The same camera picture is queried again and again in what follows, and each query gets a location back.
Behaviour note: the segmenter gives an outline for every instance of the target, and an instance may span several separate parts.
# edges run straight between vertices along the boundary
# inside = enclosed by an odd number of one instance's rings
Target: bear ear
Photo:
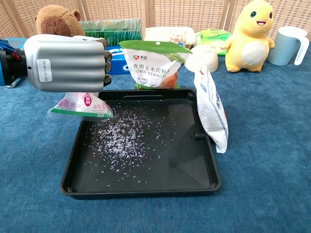
[[[77,18],[78,21],[81,20],[81,15],[80,15],[80,12],[78,11],[72,11],[73,15]]]

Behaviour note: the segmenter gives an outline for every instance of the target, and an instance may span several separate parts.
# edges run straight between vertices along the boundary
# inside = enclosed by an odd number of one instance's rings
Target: white container
[[[201,66],[207,66],[212,73],[218,69],[217,53],[209,45],[198,45],[191,49],[192,55],[186,60],[185,67],[195,72]]]
[[[172,30],[184,30],[186,32],[186,48],[190,49],[191,45],[196,42],[196,36],[190,27],[151,27],[146,28],[145,39],[147,41],[170,41]]]

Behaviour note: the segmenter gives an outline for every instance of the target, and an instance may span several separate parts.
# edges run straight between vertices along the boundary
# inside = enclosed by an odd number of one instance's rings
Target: wicker screen
[[[146,28],[145,0],[83,0],[87,9],[86,19],[140,18],[142,33]]]
[[[79,10],[76,0],[9,0],[12,1],[14,7],[24,24],[28,36],[36,34],[35,16],[38,11],[49,4],[61,5],[69,10]]]
[[[220,25],[225,0],[151,0],[155,26],[187,26],[195,32]]]
[[[249,0],[236,0],[233,8],[232,18],[229,20],[228,30],[234,30],[235,22],[243,7]],[[311,0],[267,0],[274,11],[274,26],[268,35],[275,39],[277,29],[282,26],[296,26],[311,33]]]
[[[2,20],[0,21],[0,38],[5,37],[18,37],[18,33],[13,27],[9,16],[7,15],[2,3],[0,4],[0,15]]]

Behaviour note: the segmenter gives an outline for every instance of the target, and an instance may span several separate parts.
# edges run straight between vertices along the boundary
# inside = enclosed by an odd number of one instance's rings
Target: plush toy mouth
[[[266,24],[266,21],[258,20],[258,21],[257,21],[257,24],[260,25],[260,26],[263,26],[263,25]]]

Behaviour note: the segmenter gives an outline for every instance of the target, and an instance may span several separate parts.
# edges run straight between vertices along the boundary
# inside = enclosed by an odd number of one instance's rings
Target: light blue pitcher
[[[307,32],[301,28],[280,27],[274,41],[275,48],[270,49],[268,61],[274,65],[284,66],[298,51],[294,64],[300,65],[309,47],[309,40],[306,36]]]

